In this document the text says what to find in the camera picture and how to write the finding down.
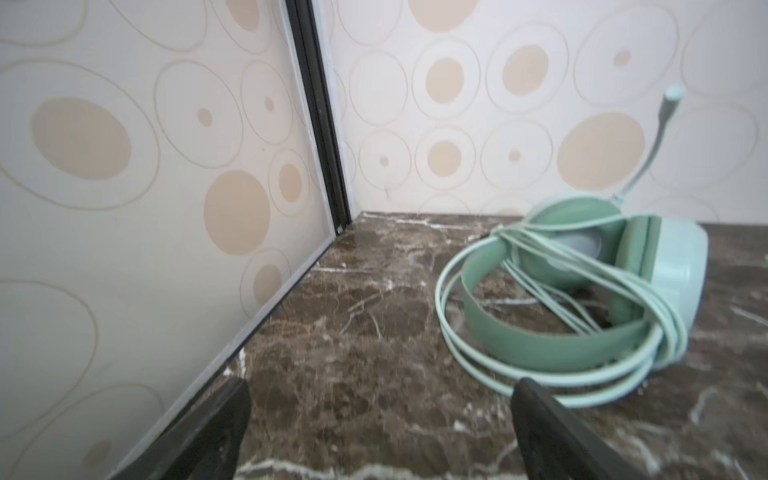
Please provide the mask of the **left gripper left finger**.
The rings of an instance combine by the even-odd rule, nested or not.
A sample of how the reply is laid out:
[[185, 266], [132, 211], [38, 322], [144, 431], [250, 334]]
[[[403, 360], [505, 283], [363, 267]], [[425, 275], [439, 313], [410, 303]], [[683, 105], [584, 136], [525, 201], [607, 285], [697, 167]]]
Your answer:
[[251, 413], [247, 382], [230, 378], [116, 479], [232, 479]]

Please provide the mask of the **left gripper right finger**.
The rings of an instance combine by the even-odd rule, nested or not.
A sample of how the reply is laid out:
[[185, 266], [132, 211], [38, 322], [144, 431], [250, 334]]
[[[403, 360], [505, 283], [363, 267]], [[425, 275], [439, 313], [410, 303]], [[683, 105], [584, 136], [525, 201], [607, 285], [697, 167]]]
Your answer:
[[553, 395], [530, 378], [510, 400], [515, 435], [530, 479], [645, 479]]

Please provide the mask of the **mint green wired headphones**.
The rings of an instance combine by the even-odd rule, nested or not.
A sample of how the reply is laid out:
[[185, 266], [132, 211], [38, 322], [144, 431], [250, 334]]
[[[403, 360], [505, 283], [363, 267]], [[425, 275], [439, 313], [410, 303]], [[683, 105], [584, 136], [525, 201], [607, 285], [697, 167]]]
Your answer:
[[[495, 227], [442, 270], [435, 307], [459, 365], [511, 396], [525, 380], [558, 389], [568, 408], [625, 397], [685, 355], [706, 280], [709, 239], [696, 222], [621, 207], [639, 182], [610, 197], [553, 197]], [[505, 270], [566, 327], [536, 333], [489, 313], [476, 288]]]

